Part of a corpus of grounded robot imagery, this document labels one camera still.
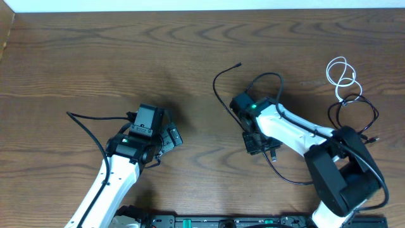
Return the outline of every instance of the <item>white wall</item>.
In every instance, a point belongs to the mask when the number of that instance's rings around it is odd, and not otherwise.
[[[5,0],[16,13],[405,8],[405,0]]]

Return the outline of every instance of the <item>tabletop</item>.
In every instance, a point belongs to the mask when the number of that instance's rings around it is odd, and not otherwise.
[[[171,110],[184,144],[143,172],[122,205],[179,215],[313,212],[320,202],[313,186],[286,183],[263,156],[246,153],[212,82],[243,62],[217,80],[229,104],[255,76],[278,72],[282,104],[331,127],[327,108],[337,99],[325,68],[337,56],[356,69],[380,111],[366,135],[380,138],[368,149],[390,202],[368,213],[405,227],[405,9],[17,14],[0,62],[0,226],[64,226],[89,190],[102,156],[66,111],[125,116],[141,103]],[[268,77],[252,95],[274,96],[279,86]],[[340,91],[348,92],[358,88]],[[350,104],[341,118],[359,129],[372,112]],[[103,145],[123,124],[83,123]],[[286,146],[275,166],[310,181],[304,159]],[[382,200],[379,191],[368,205]]]

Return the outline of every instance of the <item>white cable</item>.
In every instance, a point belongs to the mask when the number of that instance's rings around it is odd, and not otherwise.
[[[342,58],[342,59],[344,60],[344,62],[342,62],[342,61],[335,61],[335,60],[340,59],[340,58]],[[333,66],[338,65],[338,64],[343,64],[343,65],[344,65],[344,70],[343,70],[343,72],[342,72],[342,75],[340,76],[339,81],[336,83],[336,82],[333,81],[332,78],[330,77],[329,71],[330,71],[330,69],[331,69]],[[349,67],[349,68],[352,69],[352,78],[344,77],[344,74],[346,73],[347,67]],[[332,85],[336,86],[336,88],[335,88],[335,96],[336,96],[336,98],[339,100],[339,102],[342,102],[342,101],[343,101],[343,99],[339,96],[339,93],[338,93],[338,90],[339,90],[340,87],[348,87],[348,86],[353,85],[353,83],[356,83],[356,84],[359,86],[359,88],[360,88],[360,95],[361,95],[361,93],[363,92],[363,88],[361,87],[360,83],[359,83],[358,81],[356,81],[356,71],[354,70],[353,66],[351,66],[350,64],[347,63],[346,58],[343,57],[343,56],[336,57],[336,58],[332,59],[332,60],[328,63],[327,69],[326,69],[326,74],[327,74],[327,79],[328,79],[328,81],[329,81]],[[340,84],[343,80],[350,80],[350,83],[347,83],[347,84]]]

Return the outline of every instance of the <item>wooden table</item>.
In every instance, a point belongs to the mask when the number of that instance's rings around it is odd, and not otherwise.
[[[123,205],[179,215],[311,213],[319,203],[313,186],[288,184],[261,155],[246,153],[212,80],[244,63],[217,81],[229,104],[258,74],[280,72],[282,103],[330,127],[336,98],[325,67],[341,55],[380,111],[366,134],[380,138],[368,149],[391,198],[370,213],[405,227],[404,9],[17,14],[0,63],[0,226],[64,226],[89,190],[102,156],[66,111],[124,116],[141,103],[171,109],[184,145],[142,173]],[[263,79],[254,95],[278,87]],[[370,121],[369,107],[350,106],[345,124]],[[105,144],[123,122],[84,124]],[[310,180],[286,146],[275,165],[287,178]],[[380,191],[370,204],[382,199]]]

